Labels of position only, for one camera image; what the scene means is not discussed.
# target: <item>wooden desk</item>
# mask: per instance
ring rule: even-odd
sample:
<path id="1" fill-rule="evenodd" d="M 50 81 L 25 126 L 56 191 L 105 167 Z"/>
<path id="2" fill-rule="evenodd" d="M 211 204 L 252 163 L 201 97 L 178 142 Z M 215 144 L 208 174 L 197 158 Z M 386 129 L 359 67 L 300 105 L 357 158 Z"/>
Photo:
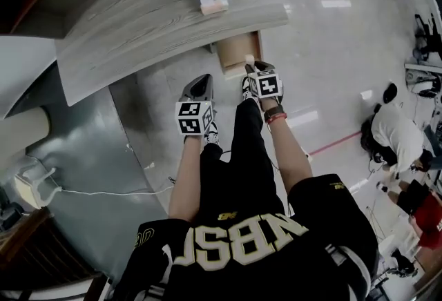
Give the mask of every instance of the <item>wooden desk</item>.
<path id="1" fill-rule="evenodd" d="M 208 16 L 199 0 L 97 0 L 55 42 L 68 105 L 187 50 L 287 22 L 281 0 L 229 0 Z"/>

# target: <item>person in white shirt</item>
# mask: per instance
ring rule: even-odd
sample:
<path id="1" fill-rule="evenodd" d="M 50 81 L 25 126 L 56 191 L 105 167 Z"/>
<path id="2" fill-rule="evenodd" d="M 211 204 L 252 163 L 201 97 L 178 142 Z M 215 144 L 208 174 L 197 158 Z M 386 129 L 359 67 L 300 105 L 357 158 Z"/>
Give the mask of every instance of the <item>person in white shirt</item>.
<path id="1" fill-rule="evenodd" d="M 411 165 L 423 172 L 429 170 L 433 156 L 423 149 L 423 133 L 397 104 L 381 106 L 373 118 L 371 131 L 374 150 L 387 162 L 385 171 L 395 175 Z"/>

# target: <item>black and white marker cube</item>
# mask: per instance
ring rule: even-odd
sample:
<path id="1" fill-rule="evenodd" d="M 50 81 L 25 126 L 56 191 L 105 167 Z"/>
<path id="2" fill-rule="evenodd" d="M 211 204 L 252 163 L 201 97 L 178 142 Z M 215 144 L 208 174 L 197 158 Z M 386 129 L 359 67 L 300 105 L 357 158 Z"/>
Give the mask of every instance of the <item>black and white marker cube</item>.
<path id="1" fill-rule="evenodd" d="M 282 95 L 282 82 L 279 75 L 273 69 L 248 74 L 250 91 L 259 99 Z"/>
<path id="2" fill-rule="evenodd" d="M 203 135 L 213 122 L 211 101 L 177 102 L 175 121 L 181 135 Z"/>

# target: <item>red line on floor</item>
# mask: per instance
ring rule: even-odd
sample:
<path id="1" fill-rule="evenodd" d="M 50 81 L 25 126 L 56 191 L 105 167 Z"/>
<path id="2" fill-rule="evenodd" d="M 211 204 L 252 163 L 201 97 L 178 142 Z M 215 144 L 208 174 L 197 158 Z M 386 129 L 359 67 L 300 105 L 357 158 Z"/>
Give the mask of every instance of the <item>red line on floor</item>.
<path id="1" fill-rule="evenodd" d="M 318 150 L 312 151 L 311 153 L 309 153 L 309 155 L 313 156 L 315 154 L 319 154 L 321 151 L 324 151 L 324 150 L 326 150 L 328 148 L 331 148 L 332 146 L 338 145 L 338 144 L 340 144 L 342 142 L 345 142 L 346 140 L 351 139 L 353 137 L 357 137 L 358 135 L 360 135 L 360 133 L 361 132 L 353 133 L 353 134 L 348 135 L 348 136 L 346 136 L 346 137 L 344 137 L 342 139 L 336 140 L 335 142 L 333 142 L 331 144 L 328 144 L 326 146 L 323 146 L 322 148 L 319 148 Z"/>

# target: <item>wrist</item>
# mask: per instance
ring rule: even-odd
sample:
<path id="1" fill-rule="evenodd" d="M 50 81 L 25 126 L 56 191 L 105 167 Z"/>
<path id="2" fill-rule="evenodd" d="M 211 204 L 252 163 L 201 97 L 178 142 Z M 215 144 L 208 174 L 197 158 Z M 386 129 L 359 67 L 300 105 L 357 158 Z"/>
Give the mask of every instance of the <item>wrist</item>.
<path id="1" fill-rule="evenodd" d="M 274 99 L 262 99 L 261 106 L 262 106 L 262 109 L 264 111 L 266 111 L 271 108 L 278 107 L 278 102 L 276 102 Z"/>

